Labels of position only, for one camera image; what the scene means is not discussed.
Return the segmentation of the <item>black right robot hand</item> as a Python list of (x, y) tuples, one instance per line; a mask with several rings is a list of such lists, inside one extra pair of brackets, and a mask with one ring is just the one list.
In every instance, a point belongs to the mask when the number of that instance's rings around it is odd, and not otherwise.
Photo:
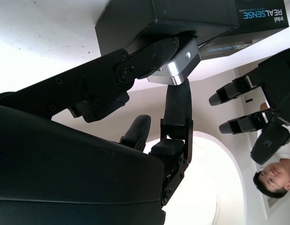
[[(162, 225), (192, 160), (188, 75), (195, 37), (124, 49), (16, 92), (0, 94), (0, 225)], [(144, 153), (151, 118), (138, 116), (119, 142), (52, 121), (67, 109), (87, 123), (129, 100), (135, 80), (167, 73), (160, 142)]]

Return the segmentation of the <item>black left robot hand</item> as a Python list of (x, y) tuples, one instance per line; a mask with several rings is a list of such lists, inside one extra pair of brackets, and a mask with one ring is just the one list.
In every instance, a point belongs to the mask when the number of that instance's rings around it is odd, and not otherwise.
[(269, 108), (229, 120), (219, 126), (222, 134), (241, 134), (261, 130), (251, 158), (266, 163), (290, 142), (290, 48), (273, 55), (247, 74), (234, 79), (209, 98), (211, 106), (224, 104), (260, 87)]

